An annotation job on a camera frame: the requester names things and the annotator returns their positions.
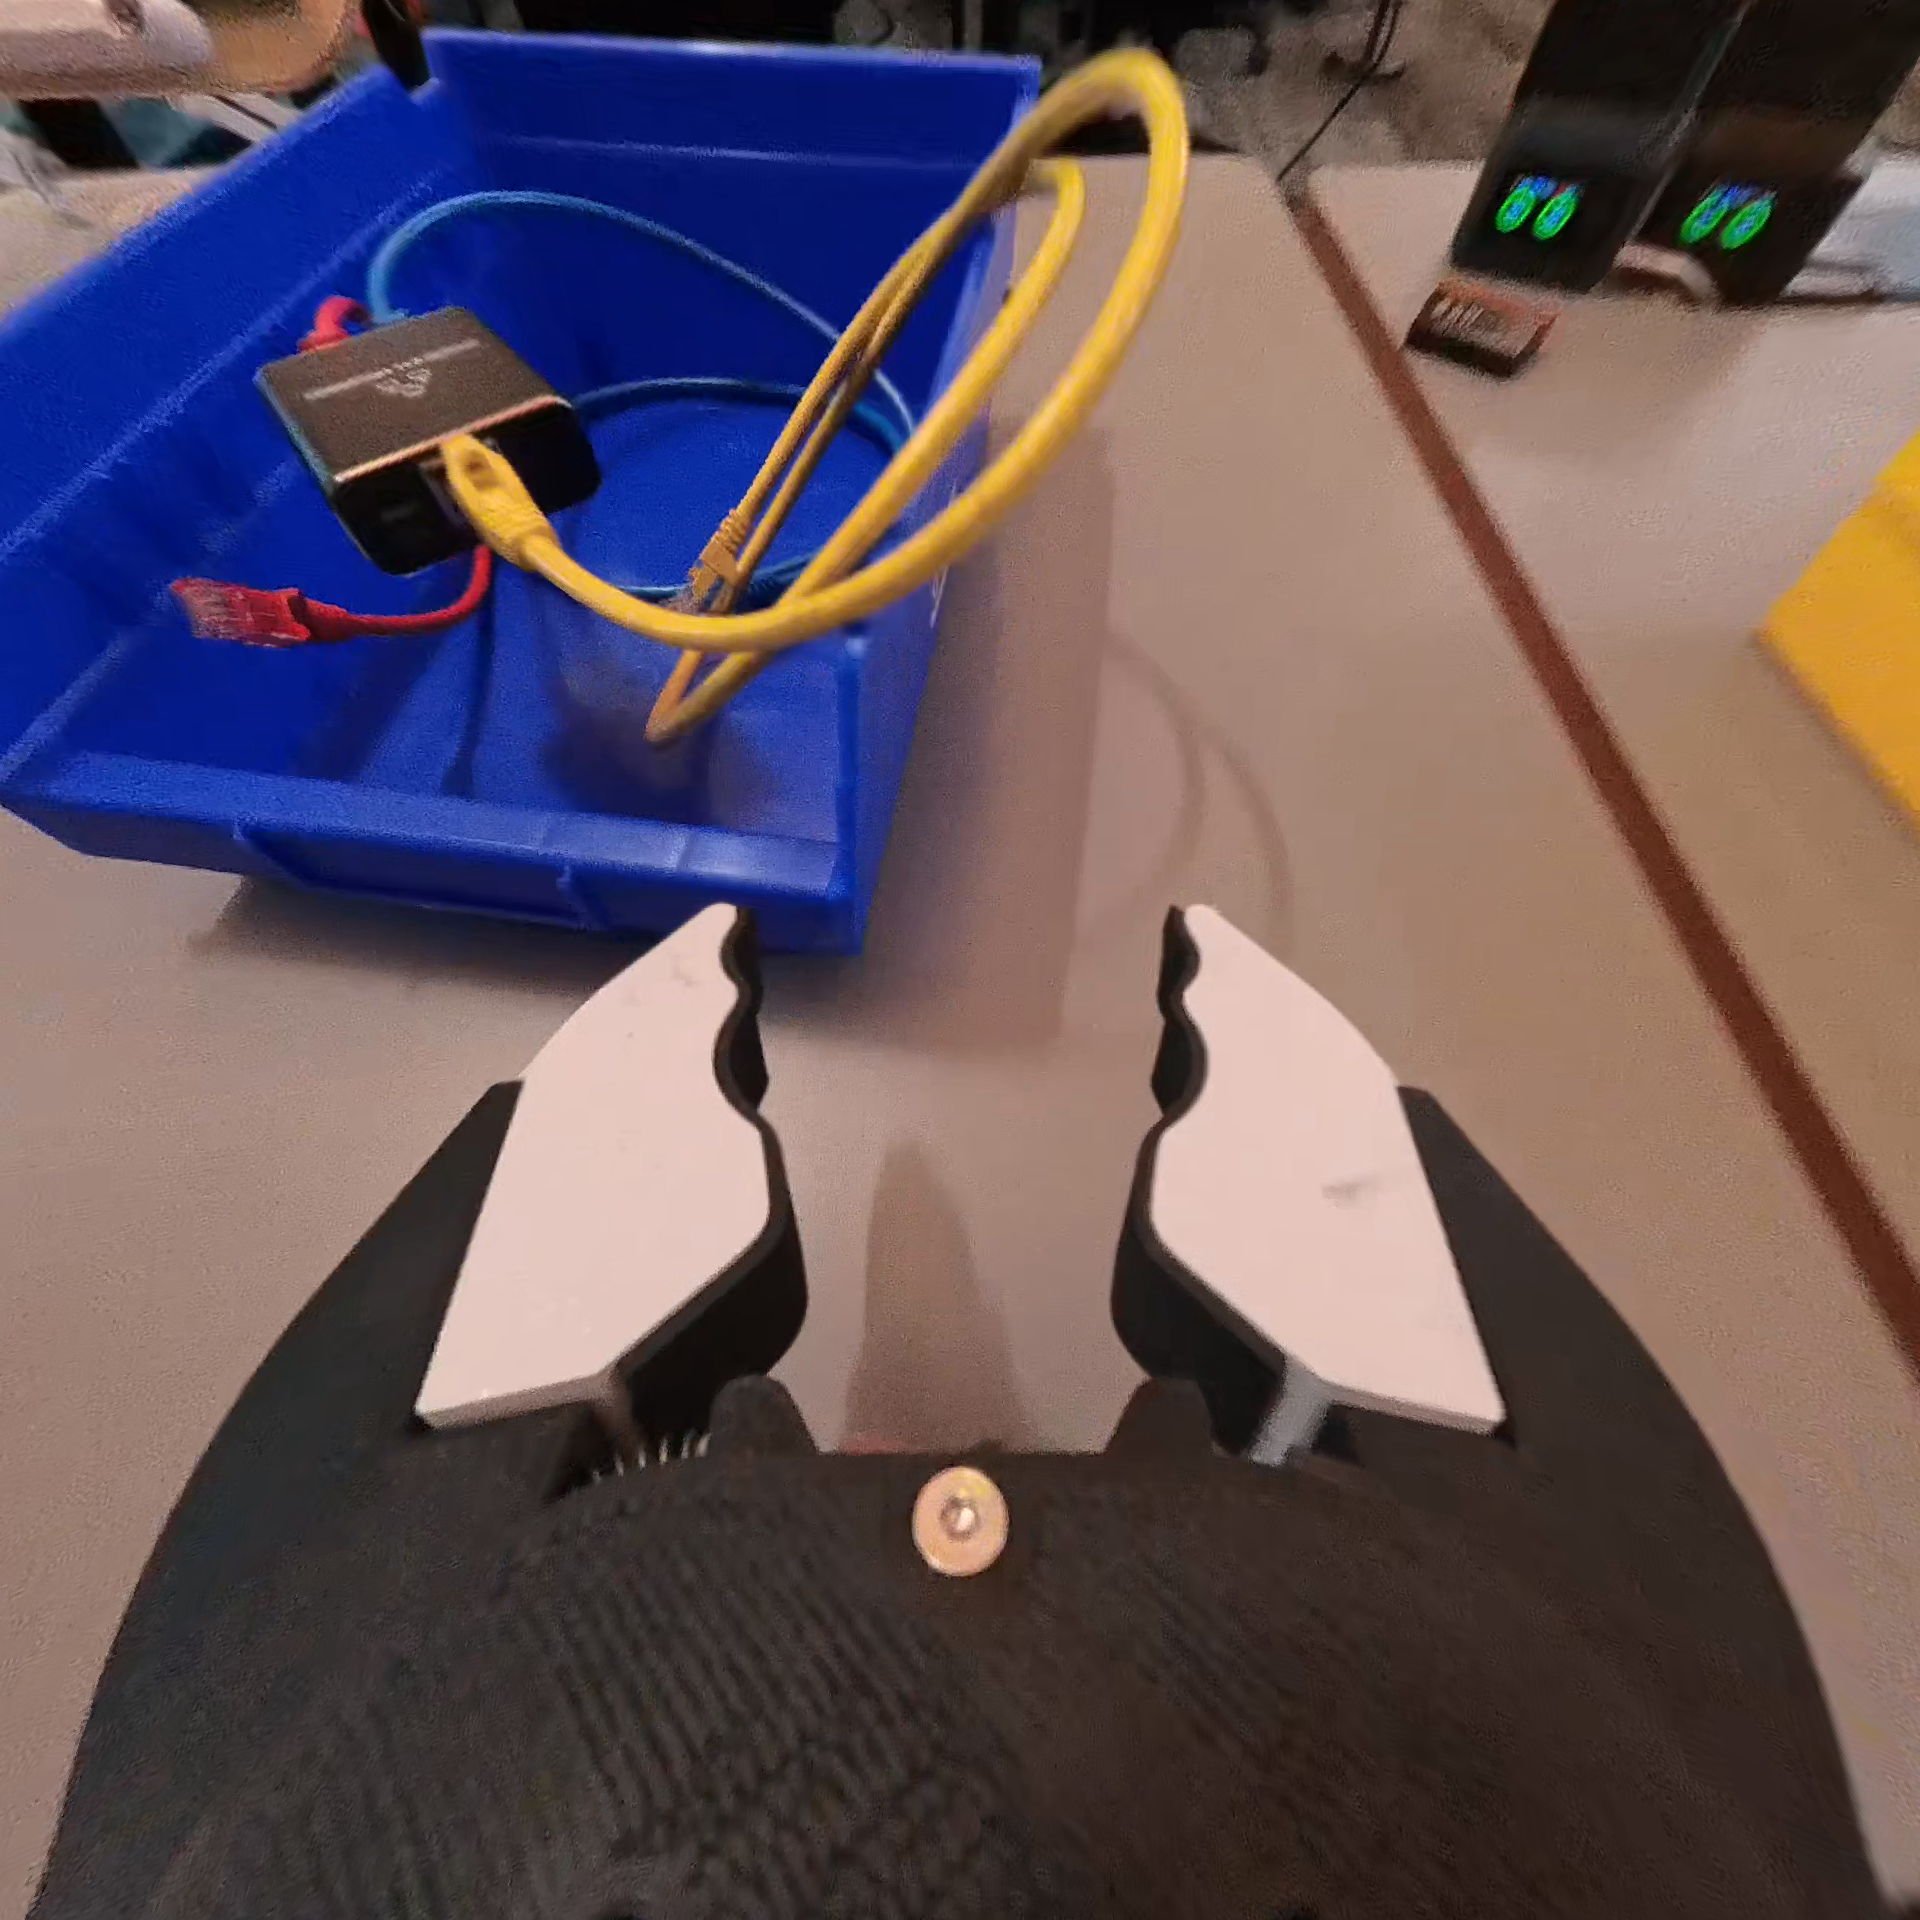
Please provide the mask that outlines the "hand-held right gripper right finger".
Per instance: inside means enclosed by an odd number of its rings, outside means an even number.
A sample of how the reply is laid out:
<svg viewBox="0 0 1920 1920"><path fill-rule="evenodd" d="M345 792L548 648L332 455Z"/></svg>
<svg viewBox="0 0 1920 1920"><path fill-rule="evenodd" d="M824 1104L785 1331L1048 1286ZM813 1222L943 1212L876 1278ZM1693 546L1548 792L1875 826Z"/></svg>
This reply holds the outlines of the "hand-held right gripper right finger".
<svg viewBox="0 0 1920 1920"><path fill-rule="evenodd" d="M1165 911L1157 1012L1124 1349L1197 1389L1227 1456L1280 1465L1345 1410L1496 1437L1503 1394L1370 1040L1199 902Z"/></svg>

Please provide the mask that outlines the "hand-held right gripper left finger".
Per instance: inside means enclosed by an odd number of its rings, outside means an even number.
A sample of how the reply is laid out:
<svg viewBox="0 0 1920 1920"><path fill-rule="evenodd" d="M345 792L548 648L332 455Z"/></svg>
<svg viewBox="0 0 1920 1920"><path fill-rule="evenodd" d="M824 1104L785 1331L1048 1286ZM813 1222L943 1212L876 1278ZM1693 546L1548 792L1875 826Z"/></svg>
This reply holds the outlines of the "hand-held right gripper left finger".
<svg viewBox="0 0 1920 1920"><path fill-rule="evenodd" d="M594 988L516 1085L415 1413L584 1407L705 1432L803 1326L800 1227L758 1031L758 931L720 902Z"/></svg>

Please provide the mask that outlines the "yellow plastic bin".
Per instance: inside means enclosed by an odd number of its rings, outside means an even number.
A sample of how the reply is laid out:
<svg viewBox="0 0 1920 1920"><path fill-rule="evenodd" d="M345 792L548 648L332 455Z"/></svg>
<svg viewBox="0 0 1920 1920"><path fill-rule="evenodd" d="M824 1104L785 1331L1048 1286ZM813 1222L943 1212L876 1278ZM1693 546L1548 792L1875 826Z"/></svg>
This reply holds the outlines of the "yellow plastic bin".
<svg viewBox="0 0 1920 1920"><path fill-rule="evenodd" d="M1772 603L1762 645L1918 829L1918 441Z"/></svg>

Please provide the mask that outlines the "black network splitter box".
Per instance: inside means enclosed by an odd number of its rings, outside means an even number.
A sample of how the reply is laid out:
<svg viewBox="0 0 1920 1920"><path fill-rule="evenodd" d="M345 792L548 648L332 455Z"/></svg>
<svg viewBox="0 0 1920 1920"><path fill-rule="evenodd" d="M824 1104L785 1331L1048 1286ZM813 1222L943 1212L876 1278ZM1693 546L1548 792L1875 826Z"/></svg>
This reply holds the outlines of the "black network splitter box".
<svg viewBox="0 0 1920 1920"><path fill-rule="evenodd" d="M442 477L449 436L497 453L543 510L601 487L575 402L464 308L289 352L253 385L357 553L389 575L476 543Z"/></svg>

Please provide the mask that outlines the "blue plastic bin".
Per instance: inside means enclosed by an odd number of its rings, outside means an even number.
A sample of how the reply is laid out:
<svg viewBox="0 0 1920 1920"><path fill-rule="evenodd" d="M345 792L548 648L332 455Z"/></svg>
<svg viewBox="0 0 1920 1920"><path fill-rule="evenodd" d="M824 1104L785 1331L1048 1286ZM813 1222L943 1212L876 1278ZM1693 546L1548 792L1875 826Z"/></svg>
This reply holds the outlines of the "blue plastic bin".
<svg viewBox="0 0 1920 1920"><path fill-rule="evenodd" d="M875 278L1038 95L1028 57L442 32L360 75L3 323L3 806L76 851L597 934L706 902L852 956L947 579L774 657L650 751L671 654L502 566L440 636L249 648L170 582L449 601L464 557L353 549L253 374L325 295L459 303L588 422L555 513L621 589L677 589Z"/></svg>

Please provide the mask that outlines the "grey desk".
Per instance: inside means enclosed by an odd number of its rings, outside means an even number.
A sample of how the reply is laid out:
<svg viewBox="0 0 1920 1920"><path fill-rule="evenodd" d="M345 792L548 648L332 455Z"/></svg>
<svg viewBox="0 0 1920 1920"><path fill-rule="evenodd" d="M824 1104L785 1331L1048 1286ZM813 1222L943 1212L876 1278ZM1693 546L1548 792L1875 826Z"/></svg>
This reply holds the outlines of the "grey desk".
<svg viewBox="0 0 1920 1920"><path fill-rule="evenodd" d="M1096 1448L1206 902L1433 1091L1662 1364L1918 1892L1918 1381L1285 201L1189 176L1098 418L949 575L852 962L765 968L814 1437ZM3 818L3 1915L227 1407L397 1188L627 959L83 860Z"/></svg>

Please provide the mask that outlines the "small brown box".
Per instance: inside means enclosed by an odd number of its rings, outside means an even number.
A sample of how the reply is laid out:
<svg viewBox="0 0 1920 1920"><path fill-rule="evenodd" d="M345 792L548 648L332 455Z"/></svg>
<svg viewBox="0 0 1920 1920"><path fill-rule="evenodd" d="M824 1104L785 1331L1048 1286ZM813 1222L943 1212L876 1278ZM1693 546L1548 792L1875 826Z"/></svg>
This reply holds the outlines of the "small brown box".
<svg viewBox="0 0 1920 1920"><path fill-rule="evenodd" d="M1442 275L1404 328L1404 352L1496 380L1520 377L1548 343L1561 308L1467 275Z"/></svg>

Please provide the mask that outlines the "black device with green lights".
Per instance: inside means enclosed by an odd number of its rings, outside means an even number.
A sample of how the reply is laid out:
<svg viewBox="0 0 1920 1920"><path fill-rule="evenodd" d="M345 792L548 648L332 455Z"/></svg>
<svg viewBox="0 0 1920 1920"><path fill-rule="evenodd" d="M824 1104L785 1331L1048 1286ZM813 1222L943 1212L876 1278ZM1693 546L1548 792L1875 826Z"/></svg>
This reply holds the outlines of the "black device with green lights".
<svg viewBox="0 0 1920 1920"><path fill-rule="evenodd" d="M1552 3L1448 262L1588 295L1636 236L1749 3Z"/></svg>
<svg viewBox="0 0 1920 1920"><path fill-rule="evenodd" d="M1746 3L1634 241L1690 260L1722 303L1781 301L1913 68L1918 3Z"/></svg>

